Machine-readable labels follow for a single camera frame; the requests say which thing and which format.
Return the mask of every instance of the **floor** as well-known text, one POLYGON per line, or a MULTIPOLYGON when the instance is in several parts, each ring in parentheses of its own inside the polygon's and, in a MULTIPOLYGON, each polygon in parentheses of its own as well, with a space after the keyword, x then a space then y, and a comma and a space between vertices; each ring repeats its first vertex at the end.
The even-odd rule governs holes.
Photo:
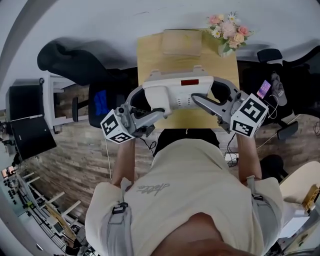
MULTIPOLYGON (((88 94, 88 87, 71 86, 65 93, 59 93, 59 106, 56 111, 60 115, 71 116, 71 99, 79 94, 79 101, 84 100, 88 94)), ((301 115, 298 132, 287 139, 280 141, 274 136, 270 141, 258 149, 260 159, 270 154, 280 155, 284 160, 284 169, 291 173, 298 167, 310 161, 320 161, 320 137, 314 133, 314 124, 317 118, 301 115)), ((275 134, 279 129, 276 124, 261 127, 256 134, 257 147, 275 134)), ((161 131, 156 131, 146 140, 150 145, 157 140, 161 131)), ((215 130, 220 148, 223 153, 227 151, 227 145, 232 134, 229 135, 221 129, 215 130)), ((110 169, 113 168, 118 146, 108 142, 108 154, 106 142, 100 129, 89 125, 87 120, 78 123, 69 123, 61 127, 61 132, 54 135, 57 147, 27 161, 29 172, 36 172, 40 179, 32 184, 47 198, 65 191, 56 203, 60 210, 64 211, 77 200, 81 204, 71 214, 84 222, 86 211, 89 207, 95 186, 100 182, 110 180, 110 169)), ((230 143, 231 150, 237 152, 237 140, 230 143)), ((140 139, 136 141, 135 171, 136 178, 145 175, 153 160, 152 153, 140 139)))

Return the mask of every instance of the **phone screen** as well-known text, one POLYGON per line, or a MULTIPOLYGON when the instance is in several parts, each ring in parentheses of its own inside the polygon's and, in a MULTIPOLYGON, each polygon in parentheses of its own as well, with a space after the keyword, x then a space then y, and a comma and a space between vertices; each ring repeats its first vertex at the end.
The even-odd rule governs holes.
POLYGON ((261 85, 261 87, 259 88, 259 90, 257 91, 256 94, 261 99, 263 99, 266 96, 266 94, 267 94, 268 90, 270 89, 270 87, 271 87, 271 84, 268 83, 266 80, 264 80, 263 84, 261 85))

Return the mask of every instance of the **vase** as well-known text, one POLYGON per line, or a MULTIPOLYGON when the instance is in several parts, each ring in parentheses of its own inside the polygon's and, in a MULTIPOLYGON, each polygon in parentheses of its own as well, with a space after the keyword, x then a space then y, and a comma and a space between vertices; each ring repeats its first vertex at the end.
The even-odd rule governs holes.
POLYGON ((225 57, 229 56, 234 51, 231 48, 228 51, 225 51, 225 47, 226 46, 227 46, 226 43, 220 44, 218 46, 218 54, 219 54, 220 57, 225 58, 225 57))

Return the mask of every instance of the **flower bouquet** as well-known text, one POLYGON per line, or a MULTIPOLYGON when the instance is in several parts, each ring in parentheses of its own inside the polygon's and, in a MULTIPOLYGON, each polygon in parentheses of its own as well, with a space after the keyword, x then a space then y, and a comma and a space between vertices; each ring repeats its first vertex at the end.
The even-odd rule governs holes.
POLYGON ((230 12, 227 18, 224 14, 208 17, 209 32, 220 41, 218 54, 221 57, 226 57, 240 46, 245 46, 245 41, 253 34, 246 26, 239 23, 236 11, 230 12))

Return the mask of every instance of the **cream t-shirt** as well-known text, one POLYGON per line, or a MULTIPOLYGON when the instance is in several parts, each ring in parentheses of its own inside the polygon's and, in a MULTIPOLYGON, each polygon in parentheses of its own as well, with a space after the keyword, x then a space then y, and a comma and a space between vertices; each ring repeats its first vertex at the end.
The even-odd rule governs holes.
MULTIPOLYGON (((275 178, 256 181, 255 188, 283 208, 275 178)), ((100 237, 102 220, 121 196, 120 188, 100 183, 86 213, 87 241, 101 256, 108 255, 100 237)), ((197 213, 211 216, 223 241, 232 247, 254 255, 269 249, 253 213, 250 189, 229 173, 221 151, 201 139, 177 140, 159 151, 150 172, 125 193, 124 201, 131 207, 137 256, 150 256, 167 235, 197 213)))

